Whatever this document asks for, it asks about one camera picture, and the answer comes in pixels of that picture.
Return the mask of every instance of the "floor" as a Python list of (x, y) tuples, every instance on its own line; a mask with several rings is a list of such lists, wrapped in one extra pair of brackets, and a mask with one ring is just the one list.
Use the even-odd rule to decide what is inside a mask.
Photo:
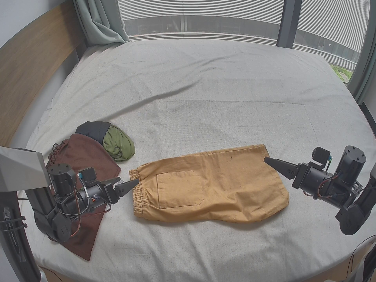
[[(363, 258), (363, 256), (366, 254), (367, 250), (369, 249), (369, 246), (366, 246), (364, 249), (357, 252), (354, 256), (353, 261), (353, 268), (355, 269), (358, 265), (359, 261)], [(342, 281), (346, 279), (346, 273), (347, 273), (347, 267), (349, 266), (349, 260), (345, 260), (344, 262), (340, 263), (339, 265), (331, 268), (330, 270), (327, 270), (311, 279), (305, 280), (304, 282), (323, 282), (325, 280), (332, 280), (332, 281)], [(45, 269), (45, 274), (49, 282), (76, 282), (56, 271)], [(372, 276), (370, 282), (376, 282), (376, 274)]]

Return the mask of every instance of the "garment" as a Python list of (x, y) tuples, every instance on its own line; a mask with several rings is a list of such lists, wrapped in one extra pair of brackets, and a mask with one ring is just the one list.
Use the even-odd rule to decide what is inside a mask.
[(126, 161), (135, 154), (132, 139), (110, 122), (87, 121), (77, 127), (76, 134), (98, 141), (116, 162)]
[(250, 223), (288, 205), (278, 173), (263, 162), (265, 145), (163, 159), (129, 171), (134, 214), (149, 220), (217, 219)]
[[(67, 163), (72, 166), (72, 169), (76, 173), (81, 169), (94, 167), (97, 179), (100, 181), (117, 177), (120, 172), (120, 167), (117, 166), (102, 145), (94, 139), (81, 134), (71, 135), (70, 138), (64, 140), (50, 156), (49, 163), (51, 165), (53, 163)], [(77, 188), (79, 189), (81, 187), (81, 182), (77, 181)], [(96, 209), (95, 213), (102, 212), (105, 208), (106, 205), (102, 205)], [(102, 218), (103, 214), (82, 215), (80, 232), (67, 242), (63, 242), (62, 245), (74, 254), (89, 261)], [(73, 222), (72, 232), (76, 231), (77, 224), (78, 220)]]
[(116, 162), (128, 160), (135, 154), (135, 145), (125, 132), (110, 125), (103, 138), (103, 147)]

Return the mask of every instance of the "corrugated metal facade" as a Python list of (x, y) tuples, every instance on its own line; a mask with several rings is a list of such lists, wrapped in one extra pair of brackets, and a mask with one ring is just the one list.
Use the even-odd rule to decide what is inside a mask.
[[(119, 0), (124, 20), (157, 16), (233, 17), (280, 24), (284, 0)], [(368, 24), (369, 0), (303, 0), (298, 29), (360, 52)], [(132, 40), (213, 38), (275, 45), (275, 39), (215, 32), (190, 32), (182, 17), (179, 32), (131, 35)], [(356, 63), (315, 48), (294, 49), (321, 54), (331, 63), (354, 69)]]

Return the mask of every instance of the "building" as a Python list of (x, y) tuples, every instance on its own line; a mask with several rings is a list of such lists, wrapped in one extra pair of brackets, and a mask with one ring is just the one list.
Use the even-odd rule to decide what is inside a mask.
[[(284, 0), (119, 0), (132, 40), (213, 38), (275, 45)], [(353, 70), (369, 0), (303, 0), (294, 49)]]

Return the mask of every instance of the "baseboard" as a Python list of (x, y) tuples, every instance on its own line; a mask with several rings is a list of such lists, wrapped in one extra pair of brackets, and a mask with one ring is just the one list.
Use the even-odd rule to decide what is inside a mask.
[(370, 127), (373, 131), (373, 134), (376, 137), (376, 122), (375, 122), (375, 120), (373, 119), (371, 113), (369, 112), (369, 110), (368, 110), (367, 106), (364, 104), (364, 102), (359, 107), (362, 110), (362, 112), (365, 116), (365, 119), (367, 119), (368, 124), (370, 125)]

